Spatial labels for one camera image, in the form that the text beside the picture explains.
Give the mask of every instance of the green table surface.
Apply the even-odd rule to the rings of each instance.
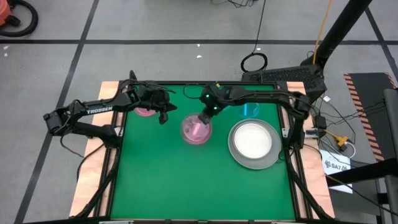
[[[178,110],[160,125],[158,114],[127,116],[121,161],[111,218],[195,220],[293,220],[294,211],[286,164],[277,161],[263,170],[238,164],[229,153],[228,134],[242,118],[229,107],[211,122],[213,133],[203,145],[182,139],[184,117],[202,111],[199,100],[182,93],[182,85],[166,86],[177,94],[170,101]],[[273,86],[244,86],[271,90]],[[199,96],[200,86],[187,94]],[[280,135],[275,104],[260,104],[257,119],[272,125]]]

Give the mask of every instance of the pink cup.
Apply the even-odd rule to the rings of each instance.
[[[183,139],[190,144],[204,144],[211,136],[211,123],[203,124],[198,114],[188,115],[181,124]]]
[[[154,111],[154,110],[147,110],[147,109],[145,109],[145,108],[136,108],[136,109],[134,109],[134,111],[135,111],[139,116],[145,116],[145,117],[152,116],[152,115],[155,115],[155,114],[156,114],[156,111]]]

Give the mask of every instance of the orange cable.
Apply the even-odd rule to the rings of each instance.
[[[323,32],[323,27],[325,26],[325,22],[326,22],[326,20],[328,19],[329,10],[330,10],[330,6],[331,6],[331,3],[332,3],[332,2],[333,2],[333,0],[329,0],[328,10],[326,10],[326,14],[325,14],[325,17],[323,18],[322,25],[321,25],[321,29],[320,29],[320,31],[319,31],[317,41],[315,42],[315,49],[314,49],[314,51],[313,51],[313,58],[312,58],[312,64],[313,64],[313,65],[315,65],[315,59],[316,59],[316,57],[317,57],[318,43],[319,43],[319,40],[321,39],[321,35],[322,35],[322,32]]]

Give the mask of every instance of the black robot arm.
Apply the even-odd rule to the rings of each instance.
[[[104,113],[107,111],[128,112],[134,108],[145,108],[160,112],[159,123],[168,120],[167,112],[176,110],[177,107],[170,103],[168,90],[154,82],[138,82],[124,80],[125,85],[135,87],[121,92],[121,87],[115,96],[110,99],[81,102],[73,100],[68,106],[57,108],[43,116],[49,133],[53,136],[64,136],[69,133],[81,134],[89,137],[99,137],[107,147],[118,147],[119,138],[110,124],[95,126],[78,122],[86,115]]]
[[[304,121],[308,118],[310,105],[307,96],[300,92],[287,90],[245,90],[239,86],[207,85],[204,87],[200,101],[206,106],[199,114],[199,119],[207,124],[213,116],[218,115],[227,106],[244,105],[245,103],[276,103],[285,108],[294,117],[294,125],[289,129],[285,139],[288,146],[303,148],[305,133]]]

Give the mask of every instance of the white paper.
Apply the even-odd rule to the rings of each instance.
[[[329,102],[331,100],[331,98],[329,96],[325,96],[325,97],[323,97],[323,100],[325,100],[325,102]]]
[[[349,170],[351,169],[351,163],[348,157],[342,156],[336,153],[328,152],[325,150],[320,150],[322,154],[322,165],[323,165],[323,171],[325,171],[326,174],[335,174],[337,172],[341,172],[344,170]],[[345,185],[340,185],[340,186],[335,186],[335,187],[329,187],[330,189],[333,190],[338,190],[341,192],[346,192],[346,193],[353,193],[353,190],[351,190],[349,187]]]

